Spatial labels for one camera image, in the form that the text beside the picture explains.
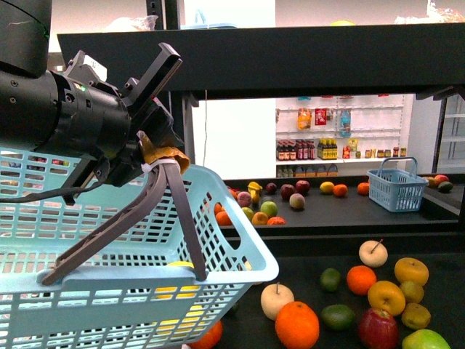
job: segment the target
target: black cable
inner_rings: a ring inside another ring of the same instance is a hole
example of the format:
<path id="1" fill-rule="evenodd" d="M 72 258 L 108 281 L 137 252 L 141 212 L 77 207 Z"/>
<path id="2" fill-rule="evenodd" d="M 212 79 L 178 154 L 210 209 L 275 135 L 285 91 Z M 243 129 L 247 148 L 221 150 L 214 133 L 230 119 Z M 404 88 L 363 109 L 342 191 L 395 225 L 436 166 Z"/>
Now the black cable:
<path id="1" fill-rule="evenodd" d="M 75 196 L 80 193 L 87 193 L 91 190 L 97 189 L 100 187 L 108 178 L 110 173 L 110 162 L 107 158 L 104 158 L 102 163 L 98 166 L 97 173 L 95 176 L 98 181 L 92 184 L 88 188 L 81 187 L 70 187 L 70 188 L 58 188 L 43 193 L 31 193 L 26 196 L 21 196 L 18 198 L 0 198 L 0 204 L 23 204 L 25 202 L 33 202 L 38 200 L 44 200 L 46 198 L 54 198 L 57 196 Z"/>

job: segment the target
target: black shelf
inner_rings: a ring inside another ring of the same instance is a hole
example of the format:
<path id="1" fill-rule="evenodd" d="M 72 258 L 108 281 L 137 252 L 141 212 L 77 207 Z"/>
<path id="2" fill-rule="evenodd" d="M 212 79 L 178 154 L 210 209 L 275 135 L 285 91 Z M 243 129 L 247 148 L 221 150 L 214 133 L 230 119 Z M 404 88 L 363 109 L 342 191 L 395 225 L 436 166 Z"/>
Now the black shelf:
<path id="1" fill-rule="evenodd" d="M 166 42 L 183 65 L 166 85 L 209 99 L 429 93 L 465 83 L 465 23 L 59 34 L 122 87 Z"/>

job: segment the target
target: white wall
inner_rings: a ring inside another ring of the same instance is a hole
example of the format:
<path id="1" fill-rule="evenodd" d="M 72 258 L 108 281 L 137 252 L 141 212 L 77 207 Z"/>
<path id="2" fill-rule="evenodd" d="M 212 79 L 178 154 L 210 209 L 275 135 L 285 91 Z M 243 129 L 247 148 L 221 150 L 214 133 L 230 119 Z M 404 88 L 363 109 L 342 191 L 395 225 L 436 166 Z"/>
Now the white wall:
<path id="1" fill-rule="evenodd" d="M 200 6 L 210 24 L 275 26 L 274 0 L 184 2 L 186 25 L 198 24 L 195 10 Z M 196 164 L 214 170 L 224 180 L 275 177 L 275 108 L 274 99 L 201 102 L 193 109 Z"/>
<path id="2" fill-rule="evenodd" d="M 426 17 L 427 0 L 276 0 L 276 26 L 321 26 L 337 20 L 394 24 L 397 16 Z M 464 0 L 436 0 L 465 15 Z"/>
<path id="3" fill-rule="evenodd" d="M 146 15 L 145 0 L 53 0 L 49 52 L 61 52 L 58 33 L 101 33 L 117 18 Z"/>

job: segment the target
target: avocado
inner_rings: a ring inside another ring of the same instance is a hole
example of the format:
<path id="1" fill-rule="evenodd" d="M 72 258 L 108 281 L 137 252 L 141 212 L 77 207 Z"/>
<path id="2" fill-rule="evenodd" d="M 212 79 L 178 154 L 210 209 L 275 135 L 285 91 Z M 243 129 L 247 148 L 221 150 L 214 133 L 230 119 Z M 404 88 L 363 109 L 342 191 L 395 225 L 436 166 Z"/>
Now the avocado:
<path id="1" fill-rule="evenodd" d="M 442 182 L 437 186 L 437 189 L 440 193 L 450 193 L 453 188 L 453 184 L 451 182 Z"/>

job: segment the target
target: small blue basket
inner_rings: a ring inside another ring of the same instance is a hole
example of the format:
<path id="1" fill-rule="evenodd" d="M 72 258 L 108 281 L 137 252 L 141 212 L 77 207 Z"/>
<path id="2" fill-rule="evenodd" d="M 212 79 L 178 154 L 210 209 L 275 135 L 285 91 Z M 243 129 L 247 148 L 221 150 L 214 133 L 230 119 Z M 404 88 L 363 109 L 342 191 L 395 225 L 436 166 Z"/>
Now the small blue basket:
<path id="1" fill-rule="evenodd" d="M 412 170 L 383 169 L 388 161 L 413 160 Z M 416 175 L 418 162 L 415 158 L 387 158 L 379 169 L 368 171 L 371 200 L 390 212 L 413 212 L 420 210 L 424 189 L 428 181 Z"/>

